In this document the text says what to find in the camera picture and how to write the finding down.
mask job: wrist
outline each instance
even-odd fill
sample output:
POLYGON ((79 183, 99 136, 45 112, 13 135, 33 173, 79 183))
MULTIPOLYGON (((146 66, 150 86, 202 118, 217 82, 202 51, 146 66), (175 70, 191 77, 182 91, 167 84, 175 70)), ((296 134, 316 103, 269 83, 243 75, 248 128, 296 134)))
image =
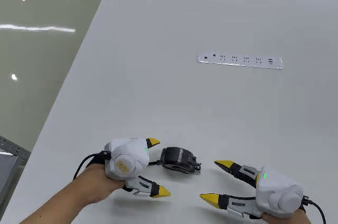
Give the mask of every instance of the wrist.
POLYGON ((86 190, 84 190, 81 184, 78 184, 76 180, 68 184, 66 189, 69 190, 70 197, 77 208, 82 209, 90 204, 88 193, 86 193, 86 190))

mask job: table surface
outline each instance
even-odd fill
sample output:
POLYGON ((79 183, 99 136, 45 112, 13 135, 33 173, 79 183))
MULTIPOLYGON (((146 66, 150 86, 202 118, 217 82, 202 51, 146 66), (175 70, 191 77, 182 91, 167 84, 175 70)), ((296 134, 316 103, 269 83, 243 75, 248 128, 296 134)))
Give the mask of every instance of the table surface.
MULTIPOLYGON (((172 196, 124 191, 74 223, 242 223, 199 193, 251 196, 214 160, 268 164, 299 181, 334 223, 338 150, 336 0, 102 0, 10 201, 18 223, 112 138, 191 150, 200 175, 151 167, 172 196), (283 70, 197 63, 201 51, 282 57, 283 70)), ((321 223, 315 208, 307 208, 321 223)))

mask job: round knob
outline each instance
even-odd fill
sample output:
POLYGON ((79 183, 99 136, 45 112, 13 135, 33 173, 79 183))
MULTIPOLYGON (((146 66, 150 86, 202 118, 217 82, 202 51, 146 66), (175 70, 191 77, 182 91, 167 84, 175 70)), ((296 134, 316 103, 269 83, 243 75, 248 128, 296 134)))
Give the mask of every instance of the round knob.
POLYGON ((286 192, 281 196, 278 206, 282 211, 293 213, 301 206, 302 199, 297 193, 286 192))
POLYGON ((130 175, 136 168, 135 159, 128 154, 122 154, 114 160, 114 166, 118 173, 122 175, 130 175))

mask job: power strip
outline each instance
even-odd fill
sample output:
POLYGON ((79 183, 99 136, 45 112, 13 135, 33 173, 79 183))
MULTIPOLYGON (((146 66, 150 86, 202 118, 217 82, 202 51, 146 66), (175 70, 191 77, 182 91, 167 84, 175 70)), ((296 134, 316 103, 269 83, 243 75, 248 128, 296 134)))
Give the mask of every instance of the power strip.
POLYGON ((281 58, 258 55, 232 55, 217 52, 204 52, 198 55, 200 63, 226 64, 230 66, 283 69, 281 58))

